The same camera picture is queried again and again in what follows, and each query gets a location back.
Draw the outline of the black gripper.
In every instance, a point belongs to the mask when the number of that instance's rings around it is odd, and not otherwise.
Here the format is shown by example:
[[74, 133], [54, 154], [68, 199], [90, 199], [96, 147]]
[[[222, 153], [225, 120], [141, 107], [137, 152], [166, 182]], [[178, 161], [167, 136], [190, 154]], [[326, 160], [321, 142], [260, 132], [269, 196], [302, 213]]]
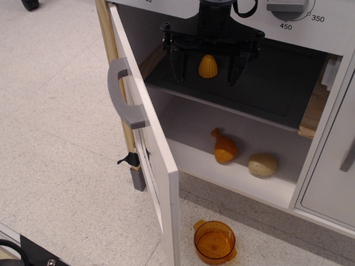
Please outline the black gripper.
[[265, 37], [261, 30], [243, 25], [230, 16], [195, 15], [174, 19], [161, 24], [164, 32], [162, 49], [170, 52], [170, 61], [176, 80], [183, 82], [186, 72], [186, 51], [230, 56], [227, 81], [236, 86], [246, 69], [250, 56], [257, 59], [260, 44]]

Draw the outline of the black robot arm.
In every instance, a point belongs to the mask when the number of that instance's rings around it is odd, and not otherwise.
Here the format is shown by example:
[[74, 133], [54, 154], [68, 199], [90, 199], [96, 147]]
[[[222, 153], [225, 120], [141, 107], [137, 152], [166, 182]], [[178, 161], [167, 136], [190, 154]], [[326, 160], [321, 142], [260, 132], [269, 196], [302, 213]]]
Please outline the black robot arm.
[[189, 53], [220, 55], [229, 58], [227, 82], [234, 87], [248, 63], [258, 58], [265, 34], [232, 19], [231, 11], [248, 18], [254, 15], [257, 6], [255, 3], [248, 12], [241, 13], [237, 1], [200, 1], [195, 16], [162, 23], [161, 45], [170, 55], [175, 79], [185, 80]]

